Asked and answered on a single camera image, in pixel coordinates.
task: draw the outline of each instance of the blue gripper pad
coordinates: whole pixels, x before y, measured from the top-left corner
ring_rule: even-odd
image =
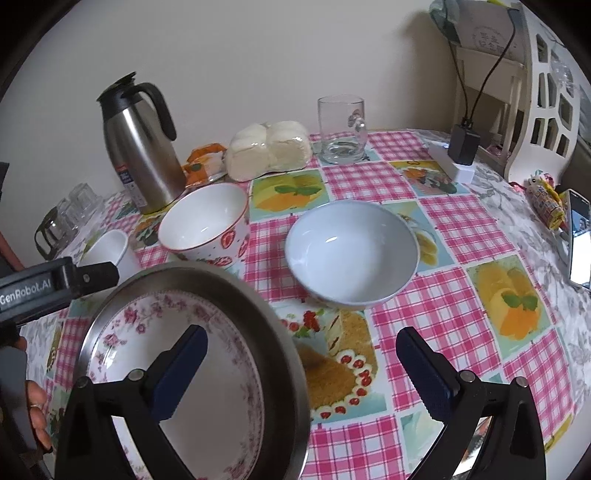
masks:
[[[459,392],[455,369],[443,355],[433,352],[413,327],[398,332],[396,354],[431,418],[447,424]]]
[[[152,417],[167,420],[188,389],[207,353],[207,333],[199,325],[191,325],[174,347],[163,353],[176,353],[152,391]]]

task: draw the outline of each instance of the red rim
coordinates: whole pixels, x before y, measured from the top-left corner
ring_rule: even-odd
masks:
[[[245,199],[245,205],[244,205],[244,210],[242,210],[242,213],[238,216],[238,218],[228,227],[226,228],[222,233],[220,233],[219,235],[216,235],[214,238],[212,238],[211,240],[208,240],[207,242],[204,242],[202,244],[198,244],[195,245],[194,247],[188,247],[188,248],[182,248],[182,249],[176,249],[176,248],[170,248],[168,246],[166,246],[164,244],[164,242],[160,239],[160,228],[158,229],[158,242],[160,242],[160,245],[162,245],[166,250],[170,251],[170,252],[175,252],[175,253],[182,253],[182,252],[186,252],[188,250],[193,250],[195,248],[199,248],[199,247],[203,247],[204,245],[210,244],[211,242],[213,242],[214,240],[217,240],[218,238],[220,238],[224,233],[226,233],[228,230],[234,228],[234,226],[240,221],[240,219],[246,214],[246,210],[248,208],[248,195],[246,195],[246,193],[244,192],[244,190],[242,190],[238,185],[234,185],[233,183],[221,183],[218,185],[228,185],[231,186],[232,188],[236,188],[238,190],[240,190],[240,193],[242,193],[244,199]],[[202,189],[199,190],[195,190],[194,192],[189,193],[189,195],[187,195],[186,197],[180,199],[178,201],[178,203],[176,203],[168,212],[166,212],[166,214],[164,215],[164,217],[162,218],[162,221],[160,222],[160,226],[162,227],[162,222],[164,222],[164,219],[166,218],[166,215],[168,215],[170,212],[173,211],[174,207],[176,207],[180,202],[182,202],[184,199],[189,198],[193,193],[197,193],[199,191],[203,191],[204,189],[207,188],[211,188],[211,187],[215,187],[216,185],[207,185],[204,186]]]

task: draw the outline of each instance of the carafe label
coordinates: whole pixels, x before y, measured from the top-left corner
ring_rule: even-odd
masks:
[[[117,175],[119,175],[121,182],[123,182],[123,186],[129,192],[131,200],[135,203],[135,206],[137,208],[145,207],[148,204],[148,202],[146,202],[144,195],[142,195],[141,191],[138,188],[138,185],[136,184],[136,182],[134,182],[134,178],[131,176],[131,173],[129,173],[127,165],[121,165],[117,167],[115,171],[117,172]]]

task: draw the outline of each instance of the stainless steel rim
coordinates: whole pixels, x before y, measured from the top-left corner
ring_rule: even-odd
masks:
[[[296,480],[306,462],[310,435],[304,369],[272,308],[247,283],[221,268],[204,262],[172,262],[141,271],[117,287],[93,316],[77,356],[74,379],[86,375],[95,344],[111,318],[133,299],[162,290],[199,295],[234,322],[251,349],[264,392],[263,443],[249,478]]]

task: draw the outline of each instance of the white cup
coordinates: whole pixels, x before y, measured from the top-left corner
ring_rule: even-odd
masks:
[[[111,262],[119,271],[119,283],[121,285],[129,277],[141,271],[138,258],[129,246],[127,234],[121,230],[110,230],[100,237],[90,247],[79,267],[95,263]]]

